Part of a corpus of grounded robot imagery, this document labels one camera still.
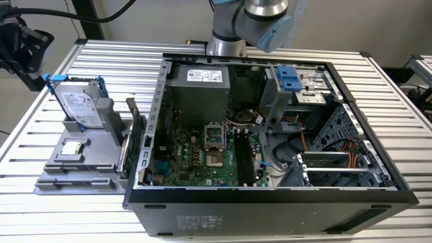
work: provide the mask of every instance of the metal frame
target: metal frame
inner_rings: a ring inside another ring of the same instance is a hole
[[[426,85],[432,87],[432,56],[411,55],[405,67],[410,68]]]

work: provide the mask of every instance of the aluminum table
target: aluminum table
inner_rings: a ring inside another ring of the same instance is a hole
[[[411,55],[405,67],[410,68],[426,85],[432,87],[432,56]]]
[[[147,114],[162,53],[203,54],[202,45],[89,40],[75,44],[55,74],[102,75],[114,110],[130,118],[125,98]],[[247,49],[250,58],[331,62],[419,204],[354,235],[147,237],[121,195],[37,196],[33,184],[59,138],[63,113],[42,90],[0,149],[1,242],[432,242],[432,125],[371,58],[358,52]]]

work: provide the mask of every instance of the sticker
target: sticker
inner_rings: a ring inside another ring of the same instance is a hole
[[[283,132],[291,132],[291,131],[298,131],[298,129],[301,128],[301,123],[281,121],[281,126]]]
[[[177,215],[178,229],[219,229],[222,215]]]
[[[255,124],[261,124],[261,122],[262,122],[262,116],[257,115],[257,118],[254,120],[254,123]]]
[[[187,81],[194,82],[222,82],[222,71],[219,70],[187,70]]]
[[[65,106],[77,123],[85,127],[101,127],[101,120],[95,111],[91,97],[83,93],[62,92]]]

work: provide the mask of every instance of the power supply label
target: power supply label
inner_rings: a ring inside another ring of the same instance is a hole
[[[222,71],[190,69],[190,70],[187,70],[186,81],[221,83],[222,82]]]

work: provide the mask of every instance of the motherboard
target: motherboard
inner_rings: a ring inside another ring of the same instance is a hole
[[[217,128],[175,128],[167,161],[155,161],[153,184],[158,186],[242,186],[235,157],[235,133]],[[209,147],[209,143],[222,146]],[[265,168],[258,167],[261,147],[255,133],[247,133],[247,166],[255,186],[266,186]]]

